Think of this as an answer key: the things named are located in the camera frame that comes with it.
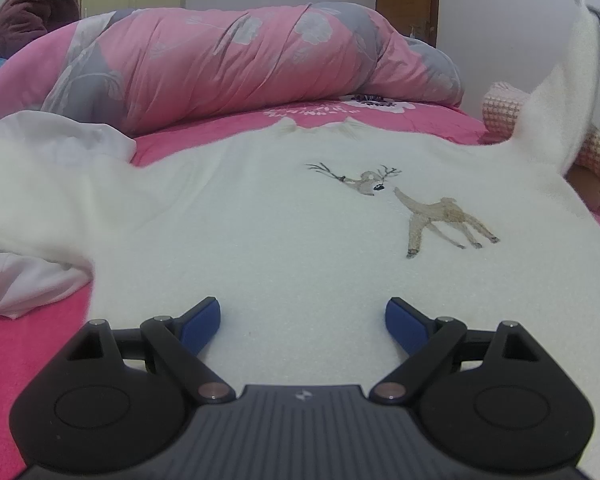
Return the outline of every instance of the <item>blue gripper pad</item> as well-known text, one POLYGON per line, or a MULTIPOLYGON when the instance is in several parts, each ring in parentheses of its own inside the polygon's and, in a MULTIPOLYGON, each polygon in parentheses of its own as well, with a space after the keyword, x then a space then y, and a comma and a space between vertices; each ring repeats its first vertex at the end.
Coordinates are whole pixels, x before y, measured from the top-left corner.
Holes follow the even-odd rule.
POLYGON ((389 334, 407 352, 415 354, 436 331, 436 322, 424 316, 401 298, 391 298, 384 311, 389 334))
POLYGON ((175 336, 193 355, 211 341, 220 328, 220 303, 206 298, 176 320, 175 336))

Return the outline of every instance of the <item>deer print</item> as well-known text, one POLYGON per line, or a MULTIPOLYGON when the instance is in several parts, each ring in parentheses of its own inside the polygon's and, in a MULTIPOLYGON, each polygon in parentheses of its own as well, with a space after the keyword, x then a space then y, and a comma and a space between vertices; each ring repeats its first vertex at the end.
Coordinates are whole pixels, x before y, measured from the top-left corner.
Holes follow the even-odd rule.
MULTIPOLYGON (((367 196, 373 196, 375 191, 384 189, 384 183, 388 178, 402 173, 401 170, 397 170, 396 168, 389 169, 386 166, 382 166, 382 170, 365 171, 360 175, 359 180, 353 180, 346 176, 337 176, 323 163, 307 164, 307 166, 310 170, 334 178, 367 196)), ((409 249, 407 258, 413 258, 420 252, 422 231, 424 228, 429 229, 443 240, 446 240, 459 249, 465 248, 464 245, 459 244, 445 235, 437 228, 434 222, 444 222, 454 229, 457 229, 476 249, 481 249, 482 244, 475 239, 474 234, 472 234, 468 226, 471 226, 478 231, 493 244, 500 241, 500 239, 494 236, 476 217, 462 211, 460 206, 456 204, 456 200, 453 198, 441 198, 440 202, 436 202, 435 204, 423 204, 405 195, 398 187, 394 188, 394 194, 398 200, 413 213, 409 222, 409 249)))

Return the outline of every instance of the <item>white cloth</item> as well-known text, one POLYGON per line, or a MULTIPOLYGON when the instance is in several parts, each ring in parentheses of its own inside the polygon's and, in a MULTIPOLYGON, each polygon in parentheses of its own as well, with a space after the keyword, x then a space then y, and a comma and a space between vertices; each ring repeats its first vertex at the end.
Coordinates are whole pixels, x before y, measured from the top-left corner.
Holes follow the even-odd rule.
MULTIPOLYGON (((98 154, 129 161, 136 152, 136 142, 110 126, 78 124, 44 112, 23 111, 1 119, 0 139, 18 143, 43 160, 74 168, 90 163, 98 154)), ((17 168, 5 173, 0 178, 17 180, 17 168)), ((26 185, 21 191, 26 192, 26 185)), ((26 222, 26 212, 20 215, 26 222)), ((0 250, 0 315, 15 318, 61 300, 90 279, 89 267, 0 250)))
POLYGON ((369 388, 401 359, 382 322, 392 296, 477 329, 517 319, 591 400, 583 464, 600 480, 600 228, 560 176, 589 123, 598 43, 581 8, 566 61, 499 146, 283 120, 146 168, 97 156, 75 171, 0 140, 0 174, 16 168, 0 179, 0 247, 91 264, 90 316, 117 328, 215 295, 223 321, 205 361, 238 391, 369 388), (320 163, 350 179, 383 164, 401 173, 360 186, 368 196, 307 167, 320 163), (425 230, 407 259, 412 213, 395 186, 423 203, 453 197, 501 241, 474 233, 474 249, 440 222, 467 248, 425 230))

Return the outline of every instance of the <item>houndstooth fabric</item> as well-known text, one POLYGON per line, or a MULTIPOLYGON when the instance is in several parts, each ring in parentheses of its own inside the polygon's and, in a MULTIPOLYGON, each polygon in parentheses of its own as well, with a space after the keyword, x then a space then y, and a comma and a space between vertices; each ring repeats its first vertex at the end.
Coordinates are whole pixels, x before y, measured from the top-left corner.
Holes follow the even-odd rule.
MULTIPOLYGON (((491 85, 482 101, 482 120, 495 142, 509 139, 516 126, 520 108, 529 94, 508 83, 491 85)), ((593 124, 582 143, 575 163, 591 170, 600 179, 600 130, 593 124)))

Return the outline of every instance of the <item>sweater sleeve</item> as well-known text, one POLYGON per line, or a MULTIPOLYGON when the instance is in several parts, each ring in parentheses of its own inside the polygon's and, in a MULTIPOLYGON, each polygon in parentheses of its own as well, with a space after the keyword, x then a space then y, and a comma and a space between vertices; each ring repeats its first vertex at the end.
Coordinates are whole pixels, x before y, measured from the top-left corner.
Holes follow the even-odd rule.
POLYGON ((44 36, 50 8, 43 2, 23 2, 10 9, 0 28, 0 56, 9 59, 24 46, 44 36))

